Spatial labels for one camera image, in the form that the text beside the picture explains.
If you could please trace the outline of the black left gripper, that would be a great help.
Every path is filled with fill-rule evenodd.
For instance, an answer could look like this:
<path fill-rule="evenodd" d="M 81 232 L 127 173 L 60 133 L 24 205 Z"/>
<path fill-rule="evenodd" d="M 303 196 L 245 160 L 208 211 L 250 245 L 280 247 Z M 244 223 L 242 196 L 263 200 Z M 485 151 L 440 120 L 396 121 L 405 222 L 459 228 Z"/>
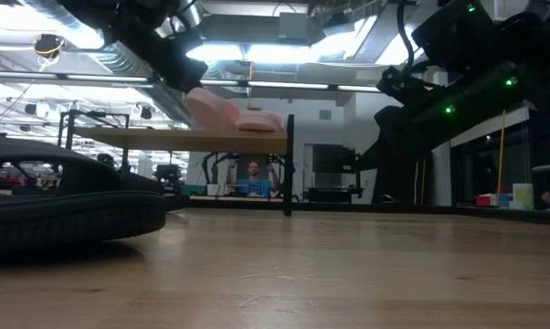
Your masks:
<path fill-rule="evenodd" d="M 207 64 L 189 58 L 186 55 L 185 43 L 176 39 L 166 39 L 158 44 L 153 68 L 169 87 L 188 93 L 202 86 L 201 79 L 206 73 Z"/>

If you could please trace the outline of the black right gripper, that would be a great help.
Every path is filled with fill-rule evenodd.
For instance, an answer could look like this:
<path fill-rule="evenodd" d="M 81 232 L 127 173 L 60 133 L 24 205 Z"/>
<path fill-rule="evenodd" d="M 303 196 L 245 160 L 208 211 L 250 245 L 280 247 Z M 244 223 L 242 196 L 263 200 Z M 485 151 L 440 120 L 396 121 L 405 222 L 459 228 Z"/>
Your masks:
<path fill-rule="evenodd" d="M 386 152 L 386 144 L 404 156 L 422 156 L 435 147 L 429 135 L 412 122 L 404 108 L 386 106 L 375 115 L 375 121 L 380 128 L 380 135 L 356 160 L 355 168 L 359 172 L 379 167 Z"/>

